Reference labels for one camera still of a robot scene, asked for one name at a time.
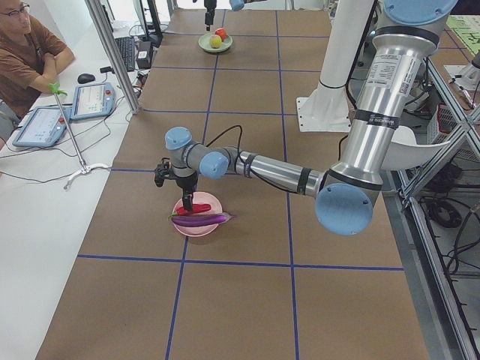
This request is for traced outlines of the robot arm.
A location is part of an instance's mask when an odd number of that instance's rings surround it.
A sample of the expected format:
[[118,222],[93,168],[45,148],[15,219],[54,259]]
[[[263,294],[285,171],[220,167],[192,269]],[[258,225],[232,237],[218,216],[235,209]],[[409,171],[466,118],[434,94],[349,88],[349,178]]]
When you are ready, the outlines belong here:
[[372,1],[341,1],[317,88],[298,99],[302,131],[342,131],[338,159],[326,171],[275,160],[242,150],[238,145],[212,147],[193,139],[186,127],[166,132],[169,154],[155,169],[155,183],[173,180],[187,209],[182,227],[220,224],[224,216],[194,214],[200,176],[220,179],[233,172],[282,191],[313,197],[318,221],[330,232],[352,236],[370,224],[383,187],[383,170],[406,170],[428,162],[444,142],[420,145],[401,115],[420,69],[439,46],[453,1],[384,1],[374,31],[375,54],[352,115],[347,115],[349,64],[368,33]]
[[[246,4],[254,3],[254,2],[261,2],[262,0],[229,0],[229,5],[232,11],[240,11],[242,10]],[[215,11],[217,8],[217,0],[204,0],[204,8],[205,8],[205,30],[207,32],[210,31],[211,26],[214,23],[215,19]]]

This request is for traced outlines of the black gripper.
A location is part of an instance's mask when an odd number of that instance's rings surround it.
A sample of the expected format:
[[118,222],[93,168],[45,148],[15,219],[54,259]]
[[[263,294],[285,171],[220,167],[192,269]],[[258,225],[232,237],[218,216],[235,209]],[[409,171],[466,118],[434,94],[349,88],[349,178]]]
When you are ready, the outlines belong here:
[[209,32],[212,26],[212,15],[215,14],[216,0],[204,0],[203,4],[205,7],[205,29]]
[[193,171],[188,174],[180,172],[175,173],[175,183],[182,189],[182,204],[184,212],[190,214],[192,212],[192,195],[197,189],[198,173]]

